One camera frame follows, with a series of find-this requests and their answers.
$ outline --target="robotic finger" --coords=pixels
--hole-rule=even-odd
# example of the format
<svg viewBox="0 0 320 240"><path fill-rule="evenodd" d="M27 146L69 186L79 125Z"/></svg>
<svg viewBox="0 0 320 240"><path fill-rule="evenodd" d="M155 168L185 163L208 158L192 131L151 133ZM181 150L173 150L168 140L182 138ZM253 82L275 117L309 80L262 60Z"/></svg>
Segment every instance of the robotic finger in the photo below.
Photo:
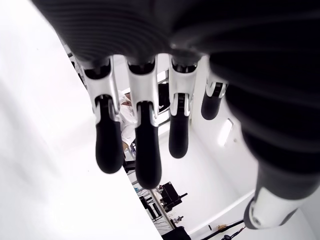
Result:
<svg viewBox="0 0 320 240"><path fill-rule="evenodd" d="M220 108L221 99L226 93L228 84L209 70L201 105L201 115L206 120L214 119Z"/></svg>
<svg viewBox="0 0 320 240"><path fill-rule="evenodd" d="M124 161L113 58L108 57L99 67L82 66L82 70L96 116L96 162L103 172L113 174Z"/></svg>
<svg viewBox="0 0 320 240"><path fill-rule="evenodd" d="M157 57L142 62L127 62L133 112L137 117L136 178L145 189L159 185L162 168L158 140L159 95Z"/></svg>
<svg viewBox="0 0 320 240"><path fill-rule="evenodd" d="M188 151L190 102L194 96L199 58L188 63L183 60L175 56L169 60L169 151L176 159L184 157Z"/></svg>

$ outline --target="white wall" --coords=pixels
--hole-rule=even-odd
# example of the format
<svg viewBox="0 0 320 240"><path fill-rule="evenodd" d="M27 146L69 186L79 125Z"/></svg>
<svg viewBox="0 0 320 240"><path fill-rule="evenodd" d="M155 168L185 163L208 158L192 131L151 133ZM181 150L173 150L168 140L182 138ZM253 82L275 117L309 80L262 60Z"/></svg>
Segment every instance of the white wall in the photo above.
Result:
<svg viewBox="0 0 320 240"><path fill-rule="evenodd" d="M301 207L316 239L320 239L320 188Z"/></svg>
<svg viewBox="0 0 320 240"><path fill-rule="evenodd" d="M221 173L230 180L240 196L255 188L257 178L257 162L247 149L241 134L239 121L230 113L225 100L214 120L205 120L201 115L201 105L209 66L208 58L203 57L199 64L192 110L192 127L203 145L208 150L212 161L221 169ZM234 123L224 147L217 144L218 136L224 122L230 118Z"/></svg>
<svg viewBox="0 0 320 240"><path fill-rule="evenodd" d="M253 195L242 199L237 203L232 209L223 214L222 216L208 221L206 226L200 229L197 232L194 232L190 237L192 240L200 240L204 237L209 236L218 230L219 225L233 223L235 221L243 219L244 211L247 207L248 202L252 199ZM220 233L212 238L211 240L221 240L224 235L231 236L238 230L244 227L244 224L240 224L233 228L228 229L227 231ZM298 210L293 217L283 226L264 229L264 230L251 230L244 229L238 236L235 237L237 240L316 240L311 227L309 226L304 214L301 210Z"/></svg>
<svg viewBox="0 0 320 240"><path fill-rule="evenodd" d="M173 210L176 217L184 216L178 226L184 226L187 233L191 233L236 201L239 195L192 129L189 130L188 152L181 159L170 155L168 138L168 134L164 134L159 139L160 184L171 182L179 195L188 193Z"/></svg>
<svg viewBox="0 0 320 240"><path fill-rule="evenodd" d="M160 240L124 170L99 170L88 93L30 1L0 2L0 39L0 239Z"/></svg>

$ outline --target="black rubber fingertip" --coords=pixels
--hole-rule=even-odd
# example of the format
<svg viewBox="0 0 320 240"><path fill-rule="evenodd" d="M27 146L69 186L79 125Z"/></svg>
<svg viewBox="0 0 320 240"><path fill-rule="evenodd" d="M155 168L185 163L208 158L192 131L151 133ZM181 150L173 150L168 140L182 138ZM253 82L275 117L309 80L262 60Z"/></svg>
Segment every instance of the black rubber fingertip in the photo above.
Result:
<svg viewBox="0 0 320 240"><path fill-rule="evenodd" d="M189 144L189 117L183 112L170 118L169 151L176 159L183 158L188 151Z"/></svg>
<svg viewBox="0 0 320 240"><path fill-rule="evenodd" d="M156 188L161 180L158 127L150 123L149 103L141 103L141 124L135 129L135 173L141 187Z"/></svg>
<svg viewBox="0 0 320 240"><path fill-rule="evenodd" d="M101 120L96 125L96 163L104 173L114 174L124 163L120 122L110 119L107 107L100 112Z"/></svg>
<svg viewBox="0 0 320 240"><path fill-rule="evenodd" d="M204 91L204 96L201 106L201 115L206 120L214 119L219 112L221 98L217 96L208 96Z"/></svg>

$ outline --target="robotic arm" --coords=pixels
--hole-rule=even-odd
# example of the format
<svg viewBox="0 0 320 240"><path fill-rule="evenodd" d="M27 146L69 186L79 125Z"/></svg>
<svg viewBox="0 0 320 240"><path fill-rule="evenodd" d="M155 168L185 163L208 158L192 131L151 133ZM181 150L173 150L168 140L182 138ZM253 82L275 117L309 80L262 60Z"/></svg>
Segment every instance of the robotic arm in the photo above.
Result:
<svg viewBox="0 0 320 240"><path fill-rule="evenodd" d="M170 58L170 153L188 150L197 64L210 56L201 108L213 119L226 96L259 162L250 229L280 226L320 184L320 2L311 0L33 0L84 70L96 115L96 160L123 163L113 55L127 59L138 119L136 173L152 189L161 179L157 54Z"/></svg>

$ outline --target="fluorescent light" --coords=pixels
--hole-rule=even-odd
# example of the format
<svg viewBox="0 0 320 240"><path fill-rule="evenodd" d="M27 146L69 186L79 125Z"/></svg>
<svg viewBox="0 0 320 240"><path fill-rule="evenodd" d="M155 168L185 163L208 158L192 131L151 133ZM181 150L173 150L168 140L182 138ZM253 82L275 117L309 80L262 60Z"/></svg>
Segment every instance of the fluorescent light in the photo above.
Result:
<svg viewBox="0 0 320 240"><path fill-rule="evenodd" d="M218 144L221 147L223 147L226 144L233 125L234 125L234 123L228 118L225 121L223 127L221 128L221 132L218 137Z"/></svg>
<svg viewBox="0 0 320 240"><path fill-rule="evenodd" d="M159 73L156 75L156 80L157 80L157 82L160 82L160 81L162 81L162 80L165 80L166 78L167 78L166 71L159 72Z"/></svg>

